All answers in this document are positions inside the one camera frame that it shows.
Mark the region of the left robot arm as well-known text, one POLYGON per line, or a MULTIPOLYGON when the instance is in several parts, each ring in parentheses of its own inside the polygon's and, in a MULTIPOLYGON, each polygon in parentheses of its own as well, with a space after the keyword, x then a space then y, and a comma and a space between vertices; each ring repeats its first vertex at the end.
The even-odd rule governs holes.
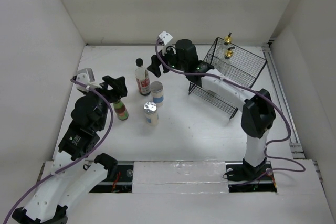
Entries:
POLYGON ((127 96, 125 78, 104 76, 101 84, 86 74, 71 79, 83 93, 71 112, 72 121, 58 146, 49 175, 30 191, 31 200, 23 207, 15 204, 9 218, 18 223, 66 223, 69 212, 103 180, 117 175, 118 161, 106 153, 99 154, 86 171, 75 178, 85 159, 105 140, 97 134, 106 128, 111 104, 127 96))

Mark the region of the green-label brown sauce bottle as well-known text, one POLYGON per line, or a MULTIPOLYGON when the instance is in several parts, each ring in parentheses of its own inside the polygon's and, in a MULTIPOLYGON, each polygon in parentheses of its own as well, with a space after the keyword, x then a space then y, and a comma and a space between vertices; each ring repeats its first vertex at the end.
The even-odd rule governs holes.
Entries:
POLYGON ((119 120, 124 121, 128 119, 129 113, 121 100, 114 102, 113 108, 119 120))

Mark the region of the clear square glass bottle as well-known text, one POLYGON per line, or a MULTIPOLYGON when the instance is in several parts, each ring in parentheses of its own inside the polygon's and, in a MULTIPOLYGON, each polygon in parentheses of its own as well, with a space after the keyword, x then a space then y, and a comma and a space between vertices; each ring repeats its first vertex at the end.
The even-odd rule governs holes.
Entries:
POLYGON ((220 45, 218 49, 218 58, 221 62, 229 64, 229 60, 233 55, 233 49, 230 46, 232 42, 232 33, 229 34, 223 39, 223 43, 220 45))

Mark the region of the gold-capped oil dispenser bottle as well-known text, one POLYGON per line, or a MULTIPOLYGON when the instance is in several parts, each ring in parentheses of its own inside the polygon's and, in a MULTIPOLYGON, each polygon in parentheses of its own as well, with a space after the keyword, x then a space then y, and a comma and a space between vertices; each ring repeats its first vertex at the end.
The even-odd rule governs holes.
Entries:
POLYGON ((222 46, 219 50, 219 59, 222 68, 223 75, 227 75, 231 67, 231 57, 234 54, 235 47, 222 46))

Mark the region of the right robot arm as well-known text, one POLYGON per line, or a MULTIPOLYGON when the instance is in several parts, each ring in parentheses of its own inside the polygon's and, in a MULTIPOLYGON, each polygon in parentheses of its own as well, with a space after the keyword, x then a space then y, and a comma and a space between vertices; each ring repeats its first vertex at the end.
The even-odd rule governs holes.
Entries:
POLYGON ((156 77, 169 71, 183 75, 196 86, 228 100, 242 113, 240 125, 247 136, 242 165, 245 179, 265 173, 267 136, 276 118, 267 90, 255 91, 225 77, 211 64, 199 60, 195 45, 188 39, 172 47, 167 36, 157 38, 148 71, 156 77))

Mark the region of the black-capped dark sauce bottle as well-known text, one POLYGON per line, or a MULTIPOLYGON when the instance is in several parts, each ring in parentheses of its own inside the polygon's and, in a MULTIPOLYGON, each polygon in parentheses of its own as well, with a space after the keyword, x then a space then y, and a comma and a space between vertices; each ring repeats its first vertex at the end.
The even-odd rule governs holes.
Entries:
POLYGON ((135 77, 138 85, 138 91, 141 95, 150 95, 150 79, 147 69, 143 65, 143 60, 138 58, 136 61, 135 77))

